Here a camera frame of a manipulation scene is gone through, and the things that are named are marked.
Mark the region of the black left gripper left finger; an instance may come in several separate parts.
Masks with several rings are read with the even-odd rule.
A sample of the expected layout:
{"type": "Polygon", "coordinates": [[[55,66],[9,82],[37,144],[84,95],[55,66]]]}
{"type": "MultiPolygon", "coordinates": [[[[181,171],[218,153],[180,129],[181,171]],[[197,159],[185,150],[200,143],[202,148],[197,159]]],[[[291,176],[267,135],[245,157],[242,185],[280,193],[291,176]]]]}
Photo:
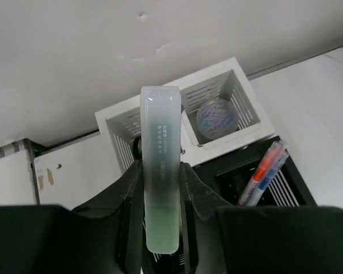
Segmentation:
{"type": "Polygon", "coordinates": [[[80,273],[140,273],[144,213],[140,160],[72,212],[84,218],[75,262],[80,273]]]}

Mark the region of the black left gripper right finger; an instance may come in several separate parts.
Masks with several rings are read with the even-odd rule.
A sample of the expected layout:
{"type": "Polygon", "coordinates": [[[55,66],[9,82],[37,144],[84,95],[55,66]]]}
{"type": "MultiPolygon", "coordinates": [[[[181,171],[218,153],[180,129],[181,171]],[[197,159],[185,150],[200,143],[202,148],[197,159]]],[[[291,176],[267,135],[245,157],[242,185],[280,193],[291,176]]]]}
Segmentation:
{"type": "Polygon", "coordinates": [[[182,239],[186,273],[227,273],[216,209],[229,203],[180,165],[182,239]]]}

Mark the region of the red highlighter pen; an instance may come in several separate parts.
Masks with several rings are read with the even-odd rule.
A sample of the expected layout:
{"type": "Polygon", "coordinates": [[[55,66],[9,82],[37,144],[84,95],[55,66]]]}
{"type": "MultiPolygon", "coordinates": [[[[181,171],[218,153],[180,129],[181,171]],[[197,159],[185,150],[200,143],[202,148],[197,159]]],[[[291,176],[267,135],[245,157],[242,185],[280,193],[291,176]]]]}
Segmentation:
{"type": "Polygon", "coordinates": [[[273,159],[276,157],[277,152],[280,148],[279,142],[275,141],[267,150],[266,154],[260,161],[258,167],[256,168],[255,172],[253,173],[252,177],[248,181],[245,189],[243,190],[242,194],[240,195],[237,205],[242,206],[244,205],[255,188],[259,185],[261,180],[264,178],[267,169],[269,168],[270,164],[272,163],[273,159]]]}

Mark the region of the jar of paper clips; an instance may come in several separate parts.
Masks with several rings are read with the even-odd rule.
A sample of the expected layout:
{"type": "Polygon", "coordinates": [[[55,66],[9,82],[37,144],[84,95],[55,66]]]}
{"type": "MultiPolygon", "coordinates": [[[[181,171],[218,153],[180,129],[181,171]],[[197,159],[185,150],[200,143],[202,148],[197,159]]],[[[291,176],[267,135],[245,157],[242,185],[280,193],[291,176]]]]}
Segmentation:
{"type": "Polygon", "coordinates": [[[233,104],[217,98],[205,102],[197,111],[197,127],[208,139],[218,139],[234,133],[239,115],[233,104]]]}

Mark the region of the green highlighter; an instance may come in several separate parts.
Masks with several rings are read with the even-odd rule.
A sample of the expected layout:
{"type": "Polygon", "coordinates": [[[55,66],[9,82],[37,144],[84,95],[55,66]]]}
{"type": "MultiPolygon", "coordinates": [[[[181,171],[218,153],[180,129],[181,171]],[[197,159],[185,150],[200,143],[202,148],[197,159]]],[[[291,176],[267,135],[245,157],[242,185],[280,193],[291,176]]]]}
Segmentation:
{"type": "Polygon", "coordinates": [[[146,246],[172,254],[180,245],[181,94],[144,86],[139,98],[146,246]]]}

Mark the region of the black handled scissors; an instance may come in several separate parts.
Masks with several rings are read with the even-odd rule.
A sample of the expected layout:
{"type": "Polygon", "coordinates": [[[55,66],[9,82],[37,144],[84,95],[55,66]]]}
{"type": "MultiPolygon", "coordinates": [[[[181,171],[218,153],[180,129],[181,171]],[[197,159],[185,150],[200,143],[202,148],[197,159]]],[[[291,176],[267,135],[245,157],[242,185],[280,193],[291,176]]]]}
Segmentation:
{"type": "Polygon", "coordinates": [[[141,160],[142,159],[142,140],[141,136],[138,136],[133,141],[132,146],[132,153],[135,158],[135,160],[141,160]]]}

